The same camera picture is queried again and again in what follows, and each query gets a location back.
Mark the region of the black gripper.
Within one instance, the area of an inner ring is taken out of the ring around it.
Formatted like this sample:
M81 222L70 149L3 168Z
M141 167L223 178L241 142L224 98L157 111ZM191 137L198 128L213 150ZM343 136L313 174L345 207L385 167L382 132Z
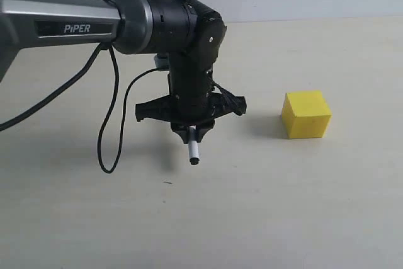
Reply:
M210 73L217 57L217 52L205 55L168 53L171 130L184 144L189 142L188 126L196 125L197 142L214 128Z

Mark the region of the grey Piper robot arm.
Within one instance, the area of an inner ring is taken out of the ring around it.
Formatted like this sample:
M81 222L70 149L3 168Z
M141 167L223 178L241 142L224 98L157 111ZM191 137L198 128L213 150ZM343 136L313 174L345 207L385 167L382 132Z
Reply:
M34 47L102 43L122 54L155 54L169 69L169 94L136 105L137 120L204 134L230 112L212 83L225 31L220 14L198 0L1 0L1 73Z

